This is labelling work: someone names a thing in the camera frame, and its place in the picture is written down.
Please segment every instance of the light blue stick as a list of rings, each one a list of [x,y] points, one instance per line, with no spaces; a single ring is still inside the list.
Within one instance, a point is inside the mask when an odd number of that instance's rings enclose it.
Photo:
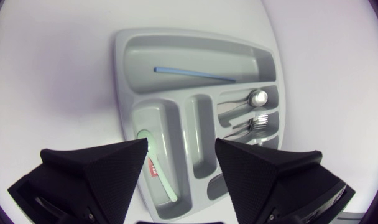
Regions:
[[[154,72],[180,74],[180,75],[191,75],[191,76],[204,77],[204,78],[216,78],[216,79],[220,79],[220,80],[236,82],[236,80],[233,79],[233,78],[226,78],[226,77],[222,77],[222,76],[219,76],[219,75],[213,75],[213,74],[209,74],[209,73],[193,72],[193,71],[181,70],[181,69],[175,69],[175,68],[154,67]]]

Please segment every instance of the gray plastic cutlery tray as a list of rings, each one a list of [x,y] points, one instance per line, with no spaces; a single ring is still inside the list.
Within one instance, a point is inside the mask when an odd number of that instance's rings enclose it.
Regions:
[[[171,222],[204,209],[228,194],[215,155],[216,138],[267,114],[267,126],[235,141],[278,149],[282,143],[282,74],[263,46],[223,35],[178,29],[123,30],[116,37],[116,81],[125,140],[152,133],[157,159],[178,196],[171,202],[148,158],[138,183],[155,222]],[[155,73],[170,67],[233,78],[227,82]],[[216,105],[245,100],[254,90],[268,94],[261,107],[243,105],[218,114]]]

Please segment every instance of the light green handle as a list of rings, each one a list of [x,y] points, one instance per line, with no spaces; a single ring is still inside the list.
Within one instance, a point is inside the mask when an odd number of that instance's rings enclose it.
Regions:
[[[159,164],[159,161],[157,160],[157,144],[156,140],[154,139],[152,133],[150,133],[148,130],[141,130],[138,132],[137,139],[147,138],[147,156],[151,159],[154,169],[157,172],[157,175],[164,187],[165,192],[167,193],[168,197],[172,202],[176,202],[178,200],[177,195],[175,194],[174,190],[172,189],[170,183],[168,182],[162,167]]]
[[[149,154],[149,158],[153,162],[154,169],[156,170],[157,175],[158,175],[158,177],[159,177],[159,179],[160,179],[160,181],[161,181],[161,183],[162,183],[162,185],[164,187],[164,190],[167,193],[168,197],[170,198],[170,200],[172,202],[176,202],[178,200],[178,197],[175,194],[174,190],[172,189],[172,187],[171,187],[170,183],[168,182],[167,178],[165,177],[165,174],[163,172],[162,167],[159,164],[159,161],[157,160],[157,158],[154,158],[154,156],[151,156],[151,154]]]

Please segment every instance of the tray compartment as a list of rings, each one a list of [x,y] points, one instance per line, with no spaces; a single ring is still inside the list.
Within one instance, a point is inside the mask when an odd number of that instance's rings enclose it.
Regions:
[[[212,178],[207,185],[207,196],[210,200],[216,200],[228,192],[228,187],[225,184],[224,176],[222,174]]]
[[[157,159],[178,197],[170,201],[160,179],[152,177],[147,158],[142,171],[159,217],[168,220],[184,215],[192,202],[178,106],[169,100],[150,100],[135,106],[131,115],[135,134],[146,129],[155,138]]]
[[[207,95],[195,95],[185,102],[186,140],[196,178],[211,175],[217,168],[213,104]]]
[[[265,87],[256,88],[256,89],[246,89],[246,90],[225,92],[221,94],[221,96],[219,97],[218,103],[247,100],[249,94],[254,90],[265,91],[268,94],[267,103],[264,106],[260,106],[260,107],[253,107],[246,104],[246,105],[240,106],[239,108],[236,108],[235,110],[228,111],[223,114],[219,114],[218,119],[222,127],[234,126],[235,122],[236,121],[240,122],[240,120],[242,122],[246,122],[246,120],[249,119],[249,117],[246,116],[247,114],[249,115],[250,113],[255,114],[255,113],[259,113],[259,112],[263,112],[267,110],[272,110],[278,107],[279,97],[278,97],[277,87],[275,85],[265,86]]]
[[[136,36],[124,52],[124,73],[137,93],[209,85],[276,80],[272,54],[248,45],[200,37],[169,35]],[[236,82],[188,75],[155,73],[167,67],[210,73]]]

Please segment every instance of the red label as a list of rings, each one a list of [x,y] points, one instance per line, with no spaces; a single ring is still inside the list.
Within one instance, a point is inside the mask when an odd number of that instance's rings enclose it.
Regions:
[[[154,168],[154,165],[153,165],[153,162],[151,161],[151,159],[148,159],[148,163],[149,163],[150,174],[152,175],[152,177],[157,177],[157,171]]]

